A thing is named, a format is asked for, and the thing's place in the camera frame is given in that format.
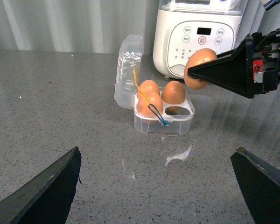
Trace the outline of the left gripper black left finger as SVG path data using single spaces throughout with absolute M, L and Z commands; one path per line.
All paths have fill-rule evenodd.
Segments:
M 0 201 L 0 224 L 64 224 L 80 181 L 81 153 L 74 147 Z

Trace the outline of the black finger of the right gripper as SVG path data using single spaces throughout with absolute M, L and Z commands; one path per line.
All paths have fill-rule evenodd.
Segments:
M 253 58 L 262 34 L 247 35 L 237 48 L 217 59 L 188 68 L 188 77 L 206 81 L 246 98 L 263 94 L 263 86 L 253 79 Z

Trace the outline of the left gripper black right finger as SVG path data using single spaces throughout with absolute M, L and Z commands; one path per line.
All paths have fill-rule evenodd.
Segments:
M 240 147 L 231 162 L 256 224 L 280 224 L 280 170 Z

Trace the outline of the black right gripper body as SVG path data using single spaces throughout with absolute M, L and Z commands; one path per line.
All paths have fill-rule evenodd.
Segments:
M 257 92 L 274 91 L 280 84 L 280 28 L 261 37 L 252 57 L 252 79 Z

